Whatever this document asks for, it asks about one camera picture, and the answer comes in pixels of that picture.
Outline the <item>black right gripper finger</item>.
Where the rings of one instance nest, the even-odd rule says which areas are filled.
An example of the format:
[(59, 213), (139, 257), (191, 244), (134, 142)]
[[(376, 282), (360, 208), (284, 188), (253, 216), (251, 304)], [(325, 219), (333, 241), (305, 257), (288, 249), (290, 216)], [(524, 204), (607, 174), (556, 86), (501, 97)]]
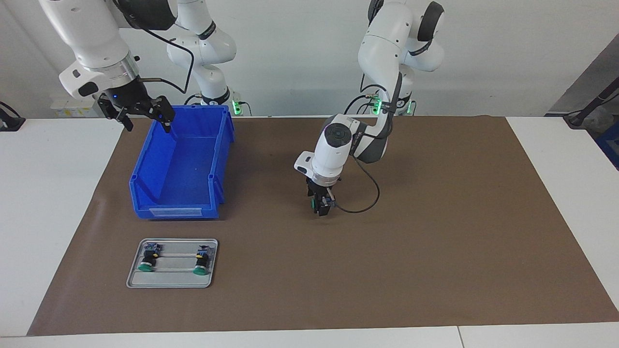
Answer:
[(172, 130), (172, 122), (175, 118), (175, 111), (165, 96), (159, 96), (152, 100), (152, 119), (157, 121), (165, 133)]
[(115, 120), (116, 122), (121, 123), (128, 132), (133, 130), (133, 122), (130, 120), (130, 117), (128, 117), (128, 110), (126, 108), (117, 110), (112, 102), (107, 98), (99, 98), (99, 108), (106, 119)]

